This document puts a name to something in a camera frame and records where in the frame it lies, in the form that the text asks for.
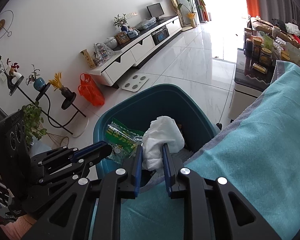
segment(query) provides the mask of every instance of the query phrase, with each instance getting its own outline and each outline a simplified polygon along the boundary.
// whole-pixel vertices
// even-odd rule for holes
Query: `green food package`
[[[269,49],[272,52],[273,49],[273,39],[270,38],[267,34],[263,36],[263,46],[266,49]]]
[[[106,128],[106,141],[112,146],[112,153],[108,159],[122,165],[125,159],[130,158],[141,144],[142,136],[145,132],[131,130],[116,119],[112,119],[111,124]]]

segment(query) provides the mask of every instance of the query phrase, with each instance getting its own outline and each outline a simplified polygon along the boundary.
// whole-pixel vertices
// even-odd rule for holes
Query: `small cabinet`
[[[136,45],[134,45],[130,50],[135,60],[138,61],[141,59],[147,52],[154,48],[154,42],[152,36],[148,36],[143,40],[139,41]]]
[[[170,36],[172,36],[177,30],[181,29],[179,19],[169,22],[166,26]]]
[[[116,82],[118,78],[122,76],[134,63],[135,59],[130,50],[119,56],[109,67],[105,69],[105,72],[110,77],[112,82]]]

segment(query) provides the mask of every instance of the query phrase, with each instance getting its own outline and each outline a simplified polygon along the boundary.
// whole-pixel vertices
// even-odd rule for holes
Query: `pink cloth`
[[[20,240],[36,222],[29,215],[19,217],[16,222],[0,225],[1,229],[10,240]]]

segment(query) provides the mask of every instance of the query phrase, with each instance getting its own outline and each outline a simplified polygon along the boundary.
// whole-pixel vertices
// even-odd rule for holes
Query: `potted plant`
[[[0,74],[1,74],[1,73],[5,73],[5,74],[7,75],[6,70],[8,70],[8,69],[6,69],[6,68],[4,67],[4,64],[3,64],[3,62],[2,62],[2,56],[1,56],[1,55],[0,55],[0,62],[1,62],[1,63],[0,63]],[[9,70],[9,75],[15,77],[15,78],[18,80],[20,77],[22,77],[22,74],[17,72],[17,69],[20,68],[20,66],[19,66],[19,64],[18,64],[17,62],[15,62],[15,63],[9,65],[10,62],[11,62],[11,61],[10,61],[9,58],[8,58],[6,64],[7,64],[7,66],[10,68],[10,70]]]
[[[42,136],[47,134],[47,129],[42,127],[43,118],[41,116],[41,107],[39,102],[29,104],[22,107],[23,121],[25,123],[26,143],[30,147],[33,142],[33,137],[40,140]]]
[[[68,100],[74,96],[73,92],[67,87],[64,87],[61,83],[61,72],[54,74],[54,79],[49,80],[50,84],[55,88],[55,91],[59,89],[61,91],[61,95],[63,95]]]
[[[37,91],[41,91],[42,88],[46,85],[46,82],[43,80],[43,78],[38,78],[40,74],[38,74],[37,71],[40,71],[40,69],[35,69],[34,65],[31,65],[33,66],[33,72],[31,72],[32,74],[30,74],[29,77],[26,79],[26,84],[29,85],[33,82],[34,89]]]
[[[199,7],[202,11],[205,11],[205,10],[204,10],[204,7],[202,5],[196,5],[195,0],[187,0],[187,1],[189,3],[189,8],[186,5],[180,3],[180,4],[178,4],[178,9],[180,10],[180,8],[182,6],[184,6],[188,9],[189,13],[186,14],[186,15],[191,20],[191,27],[195,28],[196,26],[195,26],[195,23],[194,23],[194,17],[195,17],[196,12],[194,11],[194,9]]]
[[[126,19],[126,15],[122,14],[123,16],[118,16],[114,18],[114,26],[118,26],[121,28],[121,30],[123,32],[127,32],[128,28],[126,26],[124,26],[125,24],[127,24],[127,19]]]

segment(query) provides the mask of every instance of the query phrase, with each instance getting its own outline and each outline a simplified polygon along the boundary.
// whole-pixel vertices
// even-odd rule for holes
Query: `black plant stand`
[[[24,96],[25,96],[26,98],[28,98],[28,100],[29,100],[31,103],[33,103],[33,104],[35,105],[35,102],[34,102],[34,101],[33,101],[33,100],[32,100],[32,99],[31,99],[31,98],[30,98],[30,97],[29,97],[29,96],[28,96],[28,95],[27,95],[27,94],[19,87],[19,85],[20,85],[21,81],[24,79],[24,77],[23,77],[23,76],[20,77],[20,78],[16,81],[16,83],[13,84],[13,83],[12,83],[12,79],[13,79],[14,77],[8,75],[6,72],[5,72],[5,74],[6,74],[6,76],[7,76],[8,88],[10,89],[10,93],[9,93],[10,96],[12,96],[12,94],[15,92],[16,89],[19,89],[20,92],[21,92],[22,94],[24,94]],[[81,112],[80,109],[78,109],[78,108],[73,104],[73,102],[74,102],[74,100],[75,100],[75,98],[76,98],[76,93],[75,93],[75,92],[72,92],[72,97],[66,98],[66,99],[63,101],[61,108],[62,108],[63,110],[66,110],[69,106],[72,105],[72,106],[77,110],[77,112],[71,117],[71,119],[70,119],[66,124],[61,125],[59,122],[57,122],[55,119],[53,119],[53,118],[50,116],[51,101],[50,101],[50,98],[48,97],[48,95],[46,94],[46,92],[47,92],[47,90],[49,89],[49,87],[50,87],[50,83],[46,84],[46,85],[42,88],[42,90],[39,92],[38,96],[37,96],[36,99],[35,99],[35,101],[39,101],[39,100],[42,98],[43,95],[45,95],[46,98],[48,99],[48,102],[49,102],[48,112],[46,113],[43,109],[41,109],[41,112],[42,112],[44,115],[47,116],[48,121],[49,121],[49,123],[50,123],[50,125],[51,125],[52,127],[55,127],[55,128],[62,128],[62,129],[64,129],[64,130],[66,130],[68,133],[70,133],[71,135],[73,135],[73,132],[69,131],[69,130],[66,128],[66,126],[74,119],[74,117],[75,117],[78,113],[82,114],[85,118],[87,118],[87,124],[85,125],[83,131],[82,131],[81,133],[79,133],[79,135],[74,136],[74,137],[79,137],[79,136],[84,132],[85,128],[87,127],[88,122],[89,122],[89,118],[88,118],[83,112]],[[53,122],[55,122],[58,126],[53,125],[53,124],[51,123],[50,120],[52,120]]]

